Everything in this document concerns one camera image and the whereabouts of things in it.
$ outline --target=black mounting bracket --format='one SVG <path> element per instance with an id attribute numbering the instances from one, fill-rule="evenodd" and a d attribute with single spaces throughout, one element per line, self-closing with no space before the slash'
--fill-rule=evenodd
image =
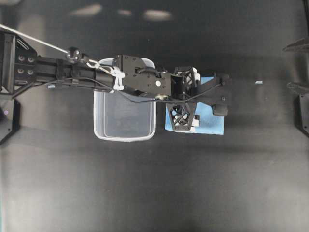
<path id="1" fill-rule="evenodd" d="M 19 129 L 20 104 L 17 100 L 0 100 L 0 145 Z"/>

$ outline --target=cable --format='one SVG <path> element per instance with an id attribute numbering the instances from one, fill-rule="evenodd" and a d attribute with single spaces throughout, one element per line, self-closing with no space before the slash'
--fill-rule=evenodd
<path id="1" fill-rule="evenodd" d="M 201 92 L 201 93 L 199 93 L 199 94 L 196 94 L 196 95 L 194 95 L 194 96 L 192 96 L 192 97 L 190 97 L 190 98 L 188 98 L 188 99 L 185 99 L 185 100 L 175 100 L 175 101 L 173 101 L 173 100 L 161 100 L 161 99 L 153 99 L 153 100 L 145 100 L 145 101 L 134 101 L 134 100 L 128 98 L 127 96 L 125 96 L 122 92 L 119 92 L 119 93 L 120 93 L 122 96 L 124 96 L 125 98 L 127 98 L 129 101 L 135 102 L 135 103 L 155 102 L 155 101 L 156 101 L 156 102 L 164 102 L 164 103 L 183 103 L 183 102 L 189 102 L 189 101 L 192 100 L 192 99 L 198 98 L 198 97 L 204 95 L 205 93 L 207 93 L 207 92 L 209 92 L 209 91 L 211 91 L 211 90 L 213 90 L 214 88 L 217 88 L 217 87 L 219 87 L 219 86 L 221 86 L 221 84 L 217 84 L 217 85 L 215 85 L 215 86 L 212 86 L 212 87 L 210 87 L 210 88 L 204 90 L 203 92 Z"/>
<path id="2" fill-rule="evenodd" d="M 106 85 L 106 84 L 104 84 L 104 83 L 102 83 L 102 82 L 100 82 L 100 81 L 97 81 L 97 80 L 95 80 L 95 79 L 91 79 L 91 78 L 88 78 L 88 77 L 80 77 L 79 79 L 80 79 L 80 80 L 89 80 L 89 81 L 93 81 L 93 82 L 95 82 L 95 83 L 97 83 L 97 84 L 99 84 L 99 85 L 101 85 L 101 86 L 104 86 L 104 87 L 106 87 L 106 88 L 108 88 L 108 89 L 114 91 L 114 89 L 113 89 L 112 87 L 110 87 L 110 86 L 108 86 L 108 85 Z"/>
<path id="3" fill-rule="evenodd" d="M 47 43 L 47 42 L 44 42 L 44 41 L 42 41 L 42 40 L 36 39 L 36 38 L 34 38 L 34 37 L 32 37 L 32 36 L 26 35 L 26 34 L 24 34 L 24 33 L 22 33 L 22 32 L 19 32 L 19 31 L 17 31 L 17 30 L 14 30 L 13 28 L 10 28 L 10 27 L 8 27 L 8 26 L 6 26 L 6 25 L 0 24 L 0 28 L 9 30 L 9 31 L 14 32 L 14 33 L 16 33 L 16 34 L 18 34 L 18 35 L 21 35 L 21 36 L 23 36 L 23 37 L 26 37 L 26 38 L 28 38 L 28 39 L 30 39 L 30 40 L 36 41 L 36 42 L 38 42 L 38 43 L 41 43 L 41 44 L 44 44 L 44 45 L 46 45 L 46 46 L 48 46 L 48 47 L 51 47 L 51 48 L 53 48 L 53 49 L 56 49 L 56 50 L 58 50 L 58 51 L 60 51 L 60 52 L 68 53 L 66 50 L 64 50 L 64 49 L 62 49 L 62 48 L 60 48 L 60 47 L 57 47 L 57 46 L 52 45 L 52 44 L 50 44 L 50 43 Z"/>
<path id="4" fill-rule="evenodd" d="M 110 90 L 114 90 L 112 87 L 110 87 L 110 86 L 108 86 L 108 85 L 106 85 L 106 84 L 104 84 L 104 83 L 102 83 L 102 82 L 100 82 L 100 81 L 97 81 L 97 80 L 95 80 L 95 79 L 91 79 L 91 78 L 88 78 L 88 77 L 81 77 L 81 78 L 79 78 L 79 79 L 81 79 L 81 80 L 84 79 L 84 80 L 93 81 L 93 82 L 95 82 L 95 83 L 97 83 L 97 84 L 99 84 L 99 85 L 101 85 L 101 86 L 104 86 L 104 87 L 110 89 Z M 164 103 L 183 103 L 183 102 L 188 102 L 188 101 L 190 101 L 190 100 L 192 100 L 192 99 L 198 98 L 198 97 L 204 95 L 205 93 L 207 93 L 207 92 L 209 92 L 209 91 L 211 91 L 211 90 L 213 90 L 213 89 L 215 89 L 215 88 L 217 88 L 217 87 L 219 87 L 219 86 L 221 86 L 221 84 L 217 84 L 217 85 L 215 85 L 215 86 L 212 86 L 212 87 L 210 87 L 210 88 L 204 90 L 203 92 L 201 92 L 201 93 L 199 93 L 199 94 L 196 94 L 196 95 L 194 95 L 194 96 L 192 96 L 192 97 L 190 97 L 190 98 L 188 98 L 188 99 L 185 99 L 185 100 L 175 100 L 175 101 L 173 101 L 173 100 L 161 100 L 161 99 L 152 99 L 152 100 L 145 100 L 145 101 L 135 101 L 135 100 L 132 100 L 132 99 L 128 98 L 128 97 L 127 97 L 126 95 L 124 95 L 121 91 L 117 91 L 117 92 L 118 92 L 121 96 L 123 96 L 124 98 L 128 99 L 130 102 L 134 102 L 134 103 L 155 102 L 155 101 L 156 101 L 156 102 L 164 102 Z"/>

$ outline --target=metal bracket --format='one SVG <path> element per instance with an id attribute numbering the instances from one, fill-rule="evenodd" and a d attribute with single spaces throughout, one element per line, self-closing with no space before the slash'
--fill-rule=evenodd
<path id="1" fill-rule="evenodd" d="M 17 100 L 0 100 L 0 145 L 19 129 L 19 116 Z"/>
<path id="2" fill-rule="evenodd" d="M 301 126 L 304 132 L 309 135 L 309 94 L 299 95 L 301 114 Z"/>
<path id="3" fill-rule="evenodd" d="M 71 77 L 72 77 L 72 85 L 77 86 L 79 84 L 79 78 L 81 77 L 81 72 L 80 68 L 76 64 L 72 65 Z"/>

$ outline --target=wire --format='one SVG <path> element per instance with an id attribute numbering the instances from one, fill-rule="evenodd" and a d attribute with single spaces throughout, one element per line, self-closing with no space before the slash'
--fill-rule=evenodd
<path id="1" fill-rule="evenodd" d="M 114 91 L 113 87 L 110 87 L 110 86 L 108 86 L 108 85 L 106 85 L 106 84 L 104 84 L 104 83 L 102 83 L 102 82 L 100 82 L 100 81 L 97 81 L 97 80 L 95 80 L 95 79 L 91 79 L 91 78 L 88 78 L 88 77 L 80 77 L 79 79 L 80 79 L 80 80 L 89 80 L 89 81 L 93 81 L 93 82 L 95 82 L 95 83 L 97 83 L 97 84 L 99 84 L 99 85 L 101 85 L 101 86 L 104 86 L 104 87 L 106 87 L 106 88 L 108 88 L 108 89 Z"/>
<path id="2" fill-rule="evenodd" d="M 89 81 L 97 83 L 98 85 L 104 86 L 104 87 L 108 88 L 109 90 L 113 90 L 114 91 L 114 89 L 111 86 L 108 86 L 108 85 L 106 85 L 106 84 L 104 84 L 104 83 L 102 83 L 100 81 L 95 80 L 95 79 L 91 79 L 91 78 L 88 78 L 88 77 L 80 77 L 79 80 L 89 80 Z M 57 82 L 57 80 L 53 80 L 53 81 L 50 81 L 50 82 L 47 82 L 47 83 L 42 83 L 42 84 L 34 85 L 33 87 L 42 86 L 42 85 L 49 85 L 49 84 L 53 84 L 54 82 Z M 192 96 L 192 97 L 190 97 L 188 99 L 185 99 L 185 100 L 175 100 L 175 101 L 174 100 L 161 100 L 161 99 L 151 99 L 151 100 L 145 100 L 145 101 L 135 101 L 135 100 L 132 100 L 129 97 L 127 97 L 121 91 L 117 90 L 116 92 L 118 92 L 121 96 L 123 96 L 124 98 L 126 98 L 130 102 L 134 102 L 134 103 L 155 102 L 155 101 L 156 102 L 164 102 L 164 103 L 183 103 L 183 102 L 189 102 L 189 101 L 191 101 L 191 100 L 193 100 L 195 98 L 198 98 L 198 97 L 204 95 L 205 93 L 207 93 L 207 92 L 209 92 L 209 91 L 211 91 L 211 90 L 213 90 L 213 89 L 215 89 L 215 88 L 217 88 L 219 86 L 221 86 L 221 84 L 217 84 L 215 86 L 212 86 L 212 87 L 204 90 L 203 92 L 201 92 L 199 94 L 196 94 L 196 95 L 194 95 L 194 96 Z"/>
<path id="3" fill-rule="evenodd" d="M 212 86 L 212 87 L 210 87 L 210 88 L 204 90 L 203 92 L 201 92 L 201 93 L 199 93 L 199 94 L 196 94 L 196 95 L 194 95 L 194 96 L 192 96 L 192 97 L 190 97 L 190 98 L 188 98 L 188 99 L 185 99 L 185 100 L 175 100 L 175 101 L 173 101 L 173 100 L 161 100 L 161 99 L 152 99 L 152 100 L 145 100 L 145 101 L 134 101 L 134 100 L 128 98 L 127 96 L 125 96 L 122 92 L 119 92 L 119 93 L 120 93 L 122 96 L 124 96 L 125 98 L 127 98 L 129 101 L 135 102 L 135 103 L 155 102 L 155 101 L 156 101 L 156 102 L 164 102 L 164 103 L 184 103 L 184 102 L 189 102 L 189 101 L 191 101 L 191 100 L 193 100 L 193 99 L 195 99 L 195 98 L 198 98 L 198 97 L 204 95 L 205 93 L 207 93 L 207 92 L 209 92 L 209 91 L 211 91 L 211 90 L 213 90 L 213 89 L 215 89 L 215 88 L 217 88 L 217 87 L 219 87 L 219 86 L 221 86 L 221 84 L 217 84 L 217 85 L 215 85 L 215 86 Z"/>
<path id="4" fill-rule="evenodd" d="M 68 53 L 67 50 L 64 50 L 64 49 L 62 49 L 62 48 L 60 48 L 60 47 L 57 47 L 57 46 L 52 45 L 52 44 L 50 44 L 50 43 L 44 42 L 44 41 L 42 41 L 42 40 L 36 39 L 36 38 L 34 38 L 34 37 L 32 37 L 32 36 L 26 35 L 26 34 L 20 32 L 20 31 L 14 30 L 13 28 L 10 28 L 10 27 L 8 27 L 8 26 L 6 26 L 6 25 L 0 24 L 0 28 L 9 30 L 9 31 L 14 32 L 14 33 L 16 33 L 16 34 L 18 34 L 18 35 L 21 35 L 21 36 L 23 36 L 23 37 L 26 37 L 26 38 L 28 38 L 28 39 L 30 39 L 30 40 L 36 41 L 36 42 L 38 42 L 38 43 L 41 43 L 41 44 L 44 44 L 44 45 L 46 45 L 46 46 L 48 46 L 48 47 L 51 47 L 51 48 L 53 48 L 53 49 L 56 49 L 56 50 L 58 50 L 58 51 L 60 51 L 60 52 Z"/>

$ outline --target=white cable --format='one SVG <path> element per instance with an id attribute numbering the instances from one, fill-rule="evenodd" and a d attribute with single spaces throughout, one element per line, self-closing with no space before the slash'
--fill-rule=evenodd
<path id="1" fill-rule="evenodd" d="M 18 35 L 21 35 L 21 36 L 23 36 L 23 37 L 26 37 L 26 38 L 28 38 L 28 39 L 30 39 L 30 40 L 34 40 L 34 41 L 36 41 L 36 42 L 38 42 L 38 43 L 41 43 L 41 44 L 44 44 L 44 45 L 46 45 L 46 46 L 49 46 L 49 47 L 51 47 L 51 48 L 53 48 L 53 49 L 56 49 L 56 50 L 58 50 L 58 51 L 60 51 L 60 52 L 68 53 L 67 50 L 64 50 L 64 49 L 62 49 L 62 48 L 60 48 L 60 47 L 54 46 L 54 45 L 52 45 L 52 44 L 50 44 L 50 43 L 47 43 L 47 42 L 44 42 L 44 41 L 42 41 L 42 40 L 33 38 L 32 36 L 29 36 L 29 35 L 26 35 L 26 34 L 24 34 L 24 33 L 22 33 L 22 32 L 19 32 L 19 31 L 17 31 L 17 30 L 14 30 L 13 28 L 7 27 L 7 26 L 5 26 L 5 25 L 3 25 L 3 24 L 1 24 L 1 23 L 0 23 L 0 28 L 9 30 L 9 31 L 14 32 L 14 33 L 16 33 L 16 34 L 18 34 Z"/>
<path id="2" fill-rule="evenodd" d="M 24 33 L 22 33 L 22 32 L 19 32 L 19 31 L 17 31 L 17 30 L 14 30 L 13 28 L 10 28 L 10 27 L 8 27 L 8 26 L 6 26 L 6 25 L 3 25 L 3 24 L 1 24 L 1 23 L 0 23 L 0 28 L 6 29 L 6 30 L 11 31 L 11 32 L 13 32 L 13 33 L 16 33 L 16 34 L 18 34 L 18 35 L 21 35 L 21 36 L 26 37 L 26 38 L 28 38 L 28 39 L 30 39 L 30 40 L 36 41 L 36 42 L 38 42 L 38 43 L 40 43 L 40 44 L 44 44 L 44 45 L 46 45 L 46 46 L 48 46 L 48 47 L 51 47 L 51 48 L 53 48 L 53 49 L 56 49 L 56 50 L 58 50 L 58 51 L 60 51 L 60 52 L 63 52 L 63 53 L 66 53 L 66 54 L 68 53 L 67 50 L 64 50 L 64 49 L 62 49 L 62 48 L 60 48 L 60 47 L 54 46 L 54 45 L 52 45 L 52 44 L 50 44 L 50 43 L 47 43 L 47 42 L 44 42 L 44 41 L 42 41 L 42 40 L 36 39 L 36 38 L 34 38 L 34 37 L 32 37 L 32 36 L 26 35 L 26 34 L 24 34 Z M 89 62 L 87 63 L 87 65 L 88 65 L 88 67 L 90 67 L 90 68 L 93 68 L 93 69 L 101 69 L 102 71 L 104 71 L 104 72 L 106 72 L 106 73 L 109 73 L 109 74 L 111 73 L 110 71 L 108 71 L 108 70 L 106 70 L 105 68 L 103 68 L 103 66 L 101 66 L 100 63 L 97 62 L 96 60 L 90 59 Z"/>

